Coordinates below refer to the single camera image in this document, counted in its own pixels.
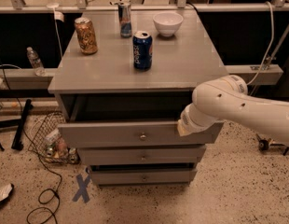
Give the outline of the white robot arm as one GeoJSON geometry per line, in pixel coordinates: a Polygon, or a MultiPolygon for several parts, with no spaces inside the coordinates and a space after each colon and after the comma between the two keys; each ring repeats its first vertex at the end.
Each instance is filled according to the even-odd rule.
{"type": "Polygon", "coordinates": [[[237,122],[289,146],[289,102],[248,95],[245,81],[236,75],[199,84],[192,103],[181,113],[177,130],[181,136],[201,133],[218,120],[237,122]]]}

